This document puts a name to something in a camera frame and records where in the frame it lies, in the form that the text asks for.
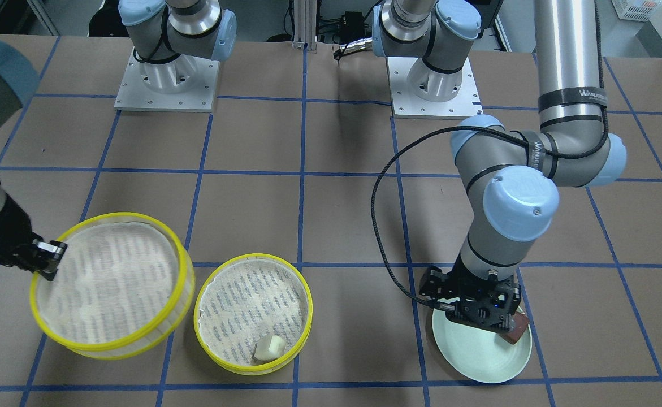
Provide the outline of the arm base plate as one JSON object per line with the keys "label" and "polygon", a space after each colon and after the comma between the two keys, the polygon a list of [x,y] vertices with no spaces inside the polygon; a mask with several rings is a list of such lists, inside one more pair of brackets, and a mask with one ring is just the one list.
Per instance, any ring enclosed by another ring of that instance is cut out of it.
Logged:
{"label": "arm base plate", "polygon": [[119,111],[212,113],[220,62],[180,55],[166,64],[140,62],[132,51],[117,90]]}
{"label": "arm base plate", "polygon": [[388,57],[392,115],[406,119],[465,119],[483,113],[470,59],[452,74],[432,71],[419,58]]}

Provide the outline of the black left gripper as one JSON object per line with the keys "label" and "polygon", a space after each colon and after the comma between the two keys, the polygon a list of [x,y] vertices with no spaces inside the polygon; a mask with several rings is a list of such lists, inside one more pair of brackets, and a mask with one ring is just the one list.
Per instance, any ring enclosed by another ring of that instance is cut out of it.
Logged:
{"label": "black left gripper", "polygon": [[419,294],[450,322],[489,332],[509,332],[521,303],[521,286],[514,276],[501,280],[492,270],[485,278],[465,265],[450,271],[429,266],[419,280]]}

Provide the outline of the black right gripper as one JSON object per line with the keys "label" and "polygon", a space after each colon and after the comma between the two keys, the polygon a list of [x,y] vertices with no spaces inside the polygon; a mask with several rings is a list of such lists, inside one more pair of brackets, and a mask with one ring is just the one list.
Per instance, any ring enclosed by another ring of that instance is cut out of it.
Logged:
{"label": "black right gripper", "polygon": [[7,197],[0,210],[0,265],[36,272],[52,282],[69,245],[42,240],[33,232],[28,214]]}

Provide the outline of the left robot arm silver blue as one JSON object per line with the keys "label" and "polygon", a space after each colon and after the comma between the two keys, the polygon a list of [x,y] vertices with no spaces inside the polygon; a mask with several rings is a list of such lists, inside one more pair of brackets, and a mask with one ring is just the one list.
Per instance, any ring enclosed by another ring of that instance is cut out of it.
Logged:
{"label": "left robot arm silver blue", "polygon": [[[558,187],[607,185],[622,175],[627,149],[609,131],[597,1],[533,1],[538,60],[540,131],[507,131],[489,114],[433,131],[401,149],[380,171],[370,196],[370,216],[380,254],[393,283],[417,304],[441,311],[450,322],[507,336],[528,327],[517,316],[521,287],[514,271],[551,225]],[[454,96],[462,65],[486,26],[479,2],[384,1],[374,7],[374,54],[419,57],[413,76],[421,98]],[[418,294],[390,268],[378,232],[375,201],[395,161],[423,141],[449,132],[452,158],[474,218],[448,272],[429,266]]]}

